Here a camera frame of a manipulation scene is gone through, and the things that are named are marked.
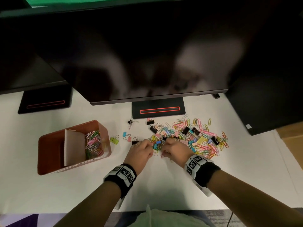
red rectangular outline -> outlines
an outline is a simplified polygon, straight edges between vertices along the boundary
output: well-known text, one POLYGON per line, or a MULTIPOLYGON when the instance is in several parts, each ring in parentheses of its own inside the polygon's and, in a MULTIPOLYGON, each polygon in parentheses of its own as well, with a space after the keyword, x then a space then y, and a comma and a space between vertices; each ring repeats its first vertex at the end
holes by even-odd
POLYGON ((144 109, 144 110, 140 110, 140 114, 150 114, 150 113, 169 112, 169 111, 180 111, 180 107, 178 107, 178 108, 179 108, 178 110, 155 111, 155 112, 146 112, 146 113, 142 113, 142 111, 160 110, 160 109, 169 109, 169 108, 176 108, 176 107, 163 107, 163 108, 155 108, 155 109, 144 109))
POLYGON ((49 106, 55 106, 55 105, 60 105, 60 104, 65 104, 65 100, 48 102, 48 103, 38 103, 38 104, 27 105, 26 109, 32 109, 32 108, 37 108, 37 107, 49 107, 49 106), (56 103, 56 104, 50 104, 50 105, 44 105, 44 106, 36 106, 36 105, 43 105, 43 104, 49 104, 49 103, 56 103))

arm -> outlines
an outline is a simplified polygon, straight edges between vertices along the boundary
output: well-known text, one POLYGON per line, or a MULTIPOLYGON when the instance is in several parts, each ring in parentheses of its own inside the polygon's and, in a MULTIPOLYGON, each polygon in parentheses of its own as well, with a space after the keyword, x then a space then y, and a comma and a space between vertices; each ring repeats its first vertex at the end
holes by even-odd
MULTIPOLYGON (((144 140, 131 146, 123 162, 131 165, 137 176, 152 157, 153 149, 150 145, 148 140, 144 140)), ((55 227, 102 227, 120 197, 120 187, 114 182, 106 181, 63 217, 55 227)))
MULTIPOLYGON (((182 168, 194 154, 187 145, 169 138, 161 151, 182 168)), ((222 170, 213 173, 207 187, 247 227, 303 226, 303 216, 299 212, 222 170)))

person's left hand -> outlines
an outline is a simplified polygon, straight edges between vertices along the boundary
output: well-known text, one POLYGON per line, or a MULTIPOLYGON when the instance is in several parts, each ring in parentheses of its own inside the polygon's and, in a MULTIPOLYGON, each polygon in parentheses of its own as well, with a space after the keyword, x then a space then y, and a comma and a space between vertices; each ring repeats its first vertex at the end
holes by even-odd
POLYGON ((132 145, 123 163, 131 165, 137 176, 144 169, 147 161, 153 155, 151 147, 153 143, 148 140, 139 141, 137 144, 132 145))

person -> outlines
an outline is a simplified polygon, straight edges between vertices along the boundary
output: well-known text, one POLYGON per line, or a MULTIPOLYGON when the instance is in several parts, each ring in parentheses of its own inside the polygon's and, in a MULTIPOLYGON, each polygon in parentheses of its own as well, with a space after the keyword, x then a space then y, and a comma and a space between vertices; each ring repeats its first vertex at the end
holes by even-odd
MULTIPOLYGON (((124 164, 115 168, 111 173, 112 179, 106 180, 92 194, 78 204, 55 227, 98 226, 105 225, 113 208, 125 194, 126 187, 114 182, 121 169, 132 169, 137 177, 144 169, 147 161, 153 156, 152 143, 148 140, 132 145, 124 164)), ((161 151, 182 168, 188 167, 195 153, 187 145, 167 138, 161 151)), ((198 186, 207 187, 214 193, 247 227, 263 226, 303 226, 303 216, 296 210, 286 206, 266 193, 224 172, 218 166, 203 158, 200 168, 203 174, 196 172, 195 181, 198 186)), ((189 217, 185 214, 160 210, 147 210, 141 213, 133 226, 211 226, 204 221, 189 217)))

person's left arm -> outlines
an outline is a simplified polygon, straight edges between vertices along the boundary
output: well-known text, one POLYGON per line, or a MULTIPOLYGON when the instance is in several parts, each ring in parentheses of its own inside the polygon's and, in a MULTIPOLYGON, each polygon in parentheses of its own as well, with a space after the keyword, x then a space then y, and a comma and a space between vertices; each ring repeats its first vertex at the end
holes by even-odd
MULTIPOLYGON (((148 140, 144 140, 138 142, 136 145, 132 145, 123 162, 132 166, 137 176, 142 172, 147 161, 153 155, 151 144, 148 140)), ((114 182, 106 181, 72 209, 54 227, 102 227, 105 225, 120 197, 120 187, 114 182)))

